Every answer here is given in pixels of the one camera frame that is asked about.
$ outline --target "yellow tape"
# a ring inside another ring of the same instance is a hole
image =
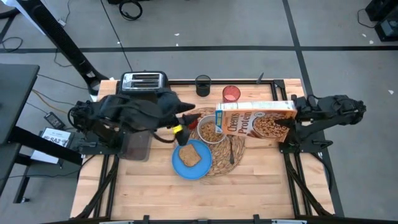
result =
[[[179,131],[182,130],[182,126],[181,126],[181,124],[180,124],[180,125],[178,125],[178,126],[176,126],[176,127],[173,127],[172,129],[173,129],[173,133],[176,134],[177,132],[179,132]]]

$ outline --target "black cup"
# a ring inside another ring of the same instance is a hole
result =
[[[210,94],[211,78],[207,75],[199,75],[195,79],[195,86],[197,87],[198,96],[208,96]]]

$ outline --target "red cup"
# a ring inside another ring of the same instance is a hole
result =
[[[234,103],[241,97],[241,90],[236,86],[226,86],[223,90],[223,103]]]

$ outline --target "blue plate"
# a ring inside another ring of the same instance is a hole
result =
[[[187,144],[193,145],[201,160],[193,167],[186,166],[178,155],[181,146],[177,146],[172,155],[173,168],[179,176],[188,180],[197,180],[209,172],[213,158],[209,147],[205,143],[196,139],[190,139]]]

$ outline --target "black desk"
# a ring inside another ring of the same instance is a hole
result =
[[[44,140],[16,126],[27,97],[36,81],[38,71],[38,65],[0,64],[0,195],[4,190],[14,163],[28,167],[32,163],[29,156],[19,153],[22,145],[79,166],[82,162],[79,153]],[[28,181],[28,177],[23,177],[20,188],[26,187]]]

